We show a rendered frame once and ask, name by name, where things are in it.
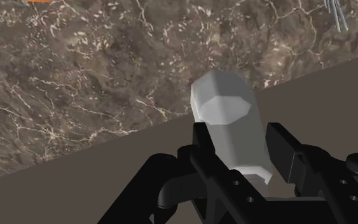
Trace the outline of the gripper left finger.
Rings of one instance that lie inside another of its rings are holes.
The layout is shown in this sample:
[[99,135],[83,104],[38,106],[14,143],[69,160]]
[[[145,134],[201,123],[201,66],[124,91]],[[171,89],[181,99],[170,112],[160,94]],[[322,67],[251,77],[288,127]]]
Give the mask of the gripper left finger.
[[150,156],[97,224],[167,224],[180,203],[192,202],[202,224],[264,224],[264,197],[215,154],[204,123],[177,156]]

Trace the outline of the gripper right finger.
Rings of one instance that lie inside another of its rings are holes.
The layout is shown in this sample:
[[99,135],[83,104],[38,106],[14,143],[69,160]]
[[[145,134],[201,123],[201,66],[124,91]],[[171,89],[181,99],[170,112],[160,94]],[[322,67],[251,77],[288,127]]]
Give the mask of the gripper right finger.
[[317,146],[300,143],[280,123],[269,123],[266,144],[270,159],[297,198],[320,198],[309,209],[325,224],[358,224],[358,153],[345,160]]

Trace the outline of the white octagonal cylinder bottle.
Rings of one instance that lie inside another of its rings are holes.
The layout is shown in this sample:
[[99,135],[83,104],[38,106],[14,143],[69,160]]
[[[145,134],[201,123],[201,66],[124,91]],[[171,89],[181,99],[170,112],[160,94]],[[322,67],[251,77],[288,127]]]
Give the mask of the white octagonal cylinder bottle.
[[229,169],[268,184],[273,176],[256,97],[234,72],[209,72],[191,85],[191,108]]

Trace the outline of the grey metal rods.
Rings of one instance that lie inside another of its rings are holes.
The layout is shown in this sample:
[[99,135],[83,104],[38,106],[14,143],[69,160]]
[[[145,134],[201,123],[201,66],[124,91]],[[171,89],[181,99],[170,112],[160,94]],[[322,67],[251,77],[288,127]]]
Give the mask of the grey metal rods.
[[328,13],[332,14],[336,30],[338,32],[341,32],[342,30],[348,31],[347,21],[343,13],[340,0],[323,0],[323,4]]

